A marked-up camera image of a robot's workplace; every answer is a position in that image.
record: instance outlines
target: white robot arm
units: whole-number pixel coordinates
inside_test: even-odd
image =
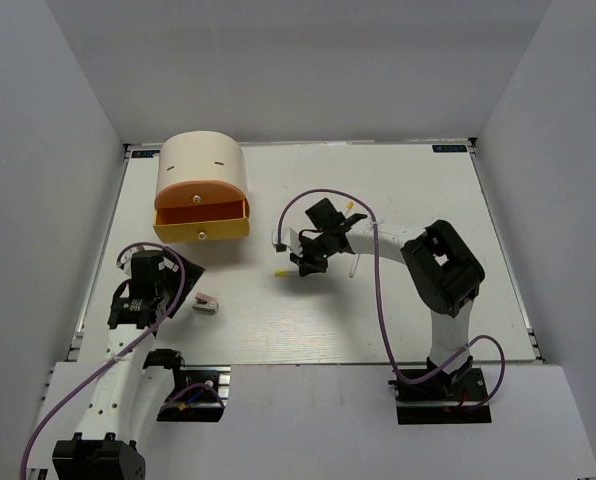
[[[180,257],[185,278],[167,251],[139,251],[131,257],[131,279],[113,296],[105,361],[141,337],[165,312],[173,316],[204,269]],[[183,287],[180,301],[174,293]],[[166,399],[187,387],[179,352],[153,350],[148,335],[102,374],[74,436],[56,443],[52,460],[60,480],[144,480],[138,453]]]
[[[374,225],[366,215],[345,217],[328,199],[306,211],[317,236],[291,228],[272,232],[276,251],[290,250],[301,276],[324,273],[335,253],[375,254]],[[428,368],[441,365],[469,340],[469,315],[485,274],[454,228],[443,220],[429,227],[379,223],[380,256],[407,265],[420,297],[431,310]],[[472,365],[466,349],[440,376],[450,388]]]

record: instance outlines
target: white table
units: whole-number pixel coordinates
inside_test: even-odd
[[[244,147],[251,204],[251,235],[234,241],[174,246],[207,269],[196,291],[218,297],[220,312],[191,309],[193,292],[176,317],[163,324],[159,347],[182,351],[189,364],[386,362],[373,294],[371,260],[330,259],[324,275],[276,278],[294,267],[270,244],[284,205],[296,194],[330,187],[364,199],[382,219],[426,226],[451,222],[481,261],[486,279],[475,302],[470,334],[487,333],[509,360],[530,361],[529,342],[509,273],[468,153],[433,153],[430,145],[274,145]],[[115,258],[125,245],[158,241],[153,228],[157,176],[154,159],[132,159],[85,316],[80,352],[100,360],[106,344],[111,296],[125,279]],[[298,202],[285,225],[310,226],[304,210],[321,197]],[[344,209],[344,199],[330,196]],[[429,352],[429,310],[404,265],[381,263],[385,314],[399,362],[422,362]],[[497,360],[490,345],[473,348],[476,361]]]

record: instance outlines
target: black label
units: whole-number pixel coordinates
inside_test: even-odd
[[[160,150],[134,150],[131,152],[131,158],[154,158],[158,153]]]
[[[465,153],[467,147],[464,145],[432,145],[435,153]]]

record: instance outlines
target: black mounting base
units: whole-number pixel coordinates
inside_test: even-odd
[[[145,459],[134,446],[113,440],[59,440],[52,461],[60,480],[144,480]]]
[[[425,369],[400,370],[408,378],[422,377]],[[433,379],[420,385],[394,382],[398,396],[398,425],[429,425],[457,423],[491,423],[489,405],[469,408],[487,398],[487,387],[479,368],[469,370],[453,385],[449,395],[440,382]]]
[[[192,370],[187,367],[180,371],[180,375],[185,377],[182,381],[184,385],[192,383],[205,383],[208,380],[214,385],[216,391],[219,388],[220,374],[224,373],[218,370],[198,369]],[[198,394],[198,390],[187,392],[180,399],[179,403],[186,402]],[[180,410],[177,405],[165,408],[158,414],[159,422],[217,422],[222,418],[223,409],[216,403],[211,392],[202,390],[200,396],[184,410]]]

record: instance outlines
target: yellow object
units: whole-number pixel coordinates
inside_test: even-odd
[[[154,230],[164,243],[249,235],[244,155],[216,132],[176,135],[160,150]]]
[[[298,275],[298,270],[276,270],[275,277],[295,277]]]

